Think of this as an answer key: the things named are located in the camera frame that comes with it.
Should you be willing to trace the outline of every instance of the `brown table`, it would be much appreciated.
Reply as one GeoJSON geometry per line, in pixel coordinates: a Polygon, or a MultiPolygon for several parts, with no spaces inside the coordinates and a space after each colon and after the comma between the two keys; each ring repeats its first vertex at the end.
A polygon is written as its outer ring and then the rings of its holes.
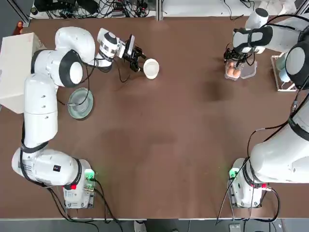
{"type": "MultiPolygon", "coordinates": [[[[87,159],[98,172],[118,218],[215,218],[234,160],[246,156],[254,129],[282,123],[295,94],[276,91],[270,55],[257,55],[257,75],[236,82],[224,78],[223,52],[232,29],[245,24],[223,17],[32,20],[33,31],[54,48],[60,27],[91,32],[100,27],[126,40],[132,33],[145,54],[160,63],[148,80],[133,74],[122,84],[118,71],[95,71],[91,91],[95,108],[77,121],[59,105],[58,134],[49,147],[87,159]]],[[[125,78],[127,66],[121,64],[125,78]]],[[[72,89],[60,89],[67,101],[72,89]]],[[[49,193],[13,172],[11,159],[20,146],[22,115],[0,112],[0,218],[60,218],[49,193]]],[[[258,133],[252,144],[270,132],[258,133]]],[[[308,218],[308,185],[271,184],[280,195],[284,218],[308,218]]],[[[253,217],[272,217],[276,200],[268,194],[253,217]]],[[[102,203],[73,216],[103,217],[102,203]]],[[[248,210],[236,210],[247,217],[248,210]]],[[[222,217],[230,218],[226,200],[222,217]]]]}

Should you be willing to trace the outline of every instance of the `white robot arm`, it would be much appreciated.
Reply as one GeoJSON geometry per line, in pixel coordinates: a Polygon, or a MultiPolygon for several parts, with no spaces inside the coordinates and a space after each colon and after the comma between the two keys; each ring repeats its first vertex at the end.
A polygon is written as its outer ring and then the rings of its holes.
{"type": "Polygon", "coordinates": [[[124,43],[101,29],[98,41],[100,49],[96,59],[95,42],[88,31],[60,28],[55,36],[56,49],[39,50],[33,55],[32,74],[25,81],[22,146],[13,156],[12,168],[41,186],[63,186],[67,208],[88,207],[93,191],[89,179],[94,177],[94,172],[84,159],[45,149],[58,130],[57,89],[77,86],[83,77],[82,64],[98,66],[106,72],[115,56],[133,60],[136,51],[134,36],[124,43]]]}
{"type": "MultiPolygon", "coordinates": [[[[265,24],[268,14],[263,9],[256,9],[254,14],[246,23],[249,28],[234,30],[234,51],[242,55],[264,47],[289,52],[285,63],[288,76],[298,89],[309,88],[309,14],[277,24],[265,24]]],[[[309,183],[308,115],[309,103],[305,102],[295,115],[291,114],[282,130],[254,146],[250,162],[245,164],[246,159],[242,158],[235,161],[230,177],[237,174],[232,190],[238,207],[260,205],[266,183],[309,183]]]]}

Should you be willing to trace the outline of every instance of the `plastic container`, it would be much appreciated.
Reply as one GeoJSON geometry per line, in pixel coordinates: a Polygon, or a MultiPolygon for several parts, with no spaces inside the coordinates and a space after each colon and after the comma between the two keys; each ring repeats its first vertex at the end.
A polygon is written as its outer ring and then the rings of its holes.
{"type": "MultiPolygon", "coordinates": [[[[249,63],[249,64],[252,64],[252,62],[253,62],[253,60],[248,60],[248,63],[249,63]]],[[[256,74],[256,67],[257,67],[257,62],[256,62],[256,60],[254,61],[254,64],[253,64],[253,65],[250,66],[249,64],[247,64],[247,63],[245,62],[245,63],[243,63],[243,64],[241,65],[240,77],[241,77],[242,79],[247,79],[247,78],[249,78],[249,77],[253,77],[253,76],[255,76],[255,74],[256,74]]]]}
{"type": "Polygon", "coordinates": [[[245,63],[240,64],[236,68],[236,64],[237,64],[237,61],[228,61],[228,62],[226,62],[226,64],[225,64],[225,78],[226,79],[231,79],[233,81],[237,81],[239,78],[247,79],[249,77],[255,76],[255,74],[256,74],[256,67],[257,67],[256,60],[254,61],[254,64],[251,65],[251,66],[245,62],[245,63]],[[227,74],[227,70],[229,69],[229,64],[231,62],[233,62],[233,64],[234,64],[233,68],[235,70],[240,70],[240,76],[239,77],[230,76],[230,75],[227,74]]]}
{"type": "Polygon", "coordinates": [[[225,77],[226,79],[231,79],[231,80],[233,80],[233,81],[237,81],[239,77],[230,76],[230,75],[227,74],[227,70],[229,69],[229,64],[230,64],[231,62],[234,64],[234,67],[233,67],[233,68],[234,68],[235,70],[241,70],[241,66],[242,66],[241,64],[236,68],[237,61],[229,60],[229,61],[227,61],[227,62],[225,63],[225,75],[224,75],[224,77],[225,77]]]}

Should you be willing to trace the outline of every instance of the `black cable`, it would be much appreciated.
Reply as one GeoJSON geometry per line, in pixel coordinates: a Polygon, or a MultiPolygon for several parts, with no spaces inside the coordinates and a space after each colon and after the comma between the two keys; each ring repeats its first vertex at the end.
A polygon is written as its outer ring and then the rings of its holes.
{"type": "Polygon", "coordinates": [[[231,183],[230,183],[229,186],[227,187],[226,192],[225,192],[225,195],[224,195],[223,200],[222,200],[222,203],[221,203],[221,206],[220,206],[220,210],[219,210],[219,213],[218,213],[218,216],[217,216],[217,220],[216,220],[216,224],[215,224],[215,225],[218,225],[218,221],[219,221],[219,218],[220,218],[220,214],[221,214],[221,211],[222,211],[222,207],[223,207],[223,204],[224,204],[224,201],[225,201],[225,198],[226,198],[226,195],[227,195],[229,189],[231,188],[231,186],[232,186],[234,180],[236,179],[237,175],[240,173],[240,171],[243,169],[243,167],[247,164],[247,162],[248,162],[249,160],[250,160],[250,158],[247,159],[247,160],[243,163],[243,165],[240,167],[239,171],[236,173],[235,177],[233,178],[233,180],[231,181],[231,183]]]}
{"type": "MultiPolygon", "coordinates": [[[[96,180],[96,182],[99,184],[99,186],[100,186],[100,188],[101,188],[101,191],[103,191],[102,185],[99,183],[99,181],[96,180]]],[[[115,218],[115,216],[112,214],[112,211],[111,211],[109,205],[107,204],[104,195],[103,195],[99,190],[97,190],[97,189],[95,189],[95,192],[102,198],[103,203],[104,203],[104,205],[106,206],[108,212],[110,213],[110,215],[111,215],[113,221],[115,221],[115,222],[117,223],[117,225],[119,226],[121,232],[123,232],[123,228],[122,228],[121,222],[120,222],[119,220],[117,220],[117,219],[115,218]]]]}
{"type": "Polygon", "coordinates": [[[274,226],[275,232],[277,232],[277,228],[276,228],[275,224],[273,222],[271,224],[274,226]]]}
{"type": "MultiPolygon", "coordinates": [[[[301,104],[299,105],[299,107],[294,111],[294,113],[291,114],[290,117],[294,117],[294,116],[297,114],[297,112],[302,108],[302,106],[307,102],[308,99],[309,99],[309,93],[306,95],[306,97],[303,99],[303,101],[301,102],[301,104]]],[[[268,136],[268,137],[264,140],[264,142],[267,141],[267,140],[269,140],[271,137],[273,137],[273,136],[274,136],[275,134],[277,134],[279,131],[281,131],[281,130],[283,129],[283,127],[285,127],[287,124],[288,124],[288,121],[284,122],[284,123],[281,125],[281,127],[280,127],[278,130],[276,130],[275,132],[273,132],[270,136],[268,136]]]]}
{"type": "Polygon", "coordinates": [[[92,222],[94,222],[94,220],[79,221],[79,220],[72,219],[69,215],[68,215],[68,217],[66,217],[66,216],[61,212],[61,210],[60,210],[60,208],[59,208],[59,205],[58,205],[58,203],[57,203],[57,201],[56,201],[56,199],[55,199],[55,197],[56,197],[57,200],[58,200],[58,202],[59,202],[59,204],[61,205],[62,210],[65,212],[65,209],[63,208],[63,206],[62,206],[62,204],[61,204],[61,202],[60,202],[58,196],[55,194],[55,192],[53,192],[52,189],[49,189],[49,188],[48,188],[47,190],[50,192],[50,194],[51,194],[51,196],[52,196],[52,198],[53,198],[53,200],[54,200],[54,202],[55,202],[55,205],[56,205],[56,207],[57,207],[59,213],[61,214],[61,216],[62,216],[66,221],[68,221],[68,222],[73,222],[73,223],[83,223],[83,224],[92,225],[92,226],[96,227],[97,231],[99,232],[98,226],[97,226],[96,224],[93,224],[93,223],[92,223],[92,222]]]}
{"type": "Polygon", "coordinates": [[[304,89],[304,87],[305,87],[305,85],[307,84],[308,81],[309,81],[309,75],[306,77],[302,87],[298,90],[298,92],[296,94],[296,97],[295,97],[295,99],[293,101],[293,104],[291,106],[291,113],[290,113],[290,115],[292,115],[292,113],[294,113],[294,111],[296,110],[297,105],[298,105],[298,96],[299,96],[300,92],[304,89]]]}
{"type": "Polygon", "coordinates": [[[123,80],[123,79],[121,78],[120,68],[119,68],[118,62],[117,62],[115,59],[114,59],[114,61],[115,61],[116,65],[117,65],[117,67],[118,67],[119,80],[120,80],[122,83],[127,82],[127,81],[128,81],[128,79],[129,79],[129,78],[130,78],[130,76],[131,76],[131,73],[129,73],[128,77],[127,77],[125,80],[123,80]]]}
{"type": "Polygon", "coordinates": [[[57,101],[58,101],[60,104],[62,104],[62,105],[74,105],[74,106],[77,106],[77,105],[82,105],[82,104],[87,100],[88,95],[89,95],[89,91],[90,91],[90,78],[89,78],[89,77],[92,75],[94,69],[95,69],[96,67],[98,67],[98,60],[97,60],[96,58],[94,59],[94,64],[93,64],[93,66],[92,66],[92,70],[91,70],[90,73],[88,73],[88,68],[87,68],[87,66],[85,66],[85,67],[86,67],[87,77],[86,77],[84,80],[82,80],[82,81],[80,82],[80,84],[82,84],[82,83],[84,83],[86,80],[88,80],[88,89],[87,89],[87,94],[86,94],[86,96],[85,96],[85,99],[84,99],[81,103],[72,103],[72,102],[64,103],[64,102],[60,101],[59,99],[57,99],[57,101]]]}
{"type": "MultiPolygon", "coordinates": [[[[25,123],[23,123],[22,140],[21,140],[21,142],[24,143],[24,140],[25,140],[25,123]]],[[[63,213],[61,212],[61,210],[60,210],[60,208],[59,208],[59,206],[58,206],[58,204],[57,204],[57,202],[56,202],[56,200],[55,200],[55,196],[56,196],[56,198],[58,199],[58,202],[60,203],[61,208],[62,208],[62,210],[63,210],[64,212],[65,212],[65,209],[64,209],[64,207],[62,206],[60,199],[59,199],[58,196],[55,194],[55,192],[50,188],[50,186],[47,186],[46,184],[41,183],[41,182],[38,182],[38,181],[31,180],[31,179],[29,178],[28,174],[27,174],[26,171],[25,171],[25,167],[24,167],[24,164],[23,164],[23,151],[22,151],[21,148],[20,148],[19,162],[20,162],[20,169],[21,169],[21,172],[22,172],[24,178],[25,178],[27,181],[29,181],[29,182],[31,182],[31,183],[37,185],[37,186],[40,186],[40,187],[43,187],[43,188],[47,188],[47,190],[50,192],[50,194],[51,194],[52,197],[53,197],[53,200],[54,200],[54,202],[55,202],[55,204],[56,204],[56,207],[57,207],[59,213],[61,214],[61,216],[62,216],[64,219],[66,219],[66,220],[69,221],[69,222],[76,222],[76,223],[84,223],[84,224],[93,225],[93,226],[96,227],[97,231],[99,232],[98,227],[97,227],[95,224],[92,224],[92,223],[91,223],[91,222],[94,221],[94,220],[90,220],[90,221],[77,221],[77,220],[74,220],[74,219],[70,218],[69,215],[68,215],[69,218],[66,218],[66,217],[63,215],[63,213]]]]}
{"type": "Polygon", "coordinates": [[[235,17],[235,18],[232,18],[232,10],[231,10],[231,8],[230,8],[230,6],[225,2],[225,0],[223,0],[223,2],[224,2],[224,4],[229,8],[229,12],[230,12],[230,20],[231,21],[234,21],[234,20],[236,20],[236,19],[239,19],[239,18],[241,18],[241,17],[243,17],[244,16],[244,14],[242,14],[241,16],[237,16],[237,17],[235,17]]]}
{"type": "Polygon", "coordinates": [[[269,24],[267,24],[267,26],[275,26],[275,27],[279,27],[279,28],[287,28],[287,29],[291,29],[291,30],[296,30],[296,28],[293,28],[293,27],[288,26],[288,25],[280,25],[280,24],[274,24],[274,23],[269,23],[269,24]]]}
{"type": "Polygon", "coordinates": [[[262,27],[264,26],[267,26],[271,21],[277,19],[277,18],[280,18],[280,17],[294,17],[294,18],[299,18],[299,19],[302,19],[306,22],[309,23],[309,19],[305,18],[305,17],[302,17],[302,16],[299,16],[299,15],[295,15],[295,14],[281,14],[281,15],[277,15],[275,17],[273,17],[271,20],[269,20],[267,23],[265,23],[262,27]]]}
{"type": "Polygon", "coordinates": [[[280,208],[281,208],[280,197],[279,197],[278,193],[276,192],[276,190],[274,190],[273,188],[271,188],[270,190],[276,195],[276,198],[277,198],[277,202],[278,202],[277,212],[276,212],[275,216],[272,219],[258,219],[258,218],[255,218],[254,220],[256,220],[256,221],[274,222],[275,220],[278,219],[278,215],[279,215],[280,208]]]}
{"type": "Polygon", "coordinates": [[[251,8],[251,6],[252,6],[251,3],[253,2],[253,11],[254,11],[254,7],[255,7],[254,1],[250,1],[250,0],[240,0],[240,2],[241,2],[242,4],[244,4],[247,8],[251,8]]]}

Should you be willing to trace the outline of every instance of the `white box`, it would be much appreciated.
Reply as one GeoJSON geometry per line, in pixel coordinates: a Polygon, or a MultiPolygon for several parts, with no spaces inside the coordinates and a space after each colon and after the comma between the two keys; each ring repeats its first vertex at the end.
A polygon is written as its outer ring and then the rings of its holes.
{"type": "Polygon", "coordinates": [[[2,39],[0,53],[0,105],[17,114],[24,112],[24,85],[31,73],[31,59],[37,50],[46,49],[34,33],[2,39]]]}

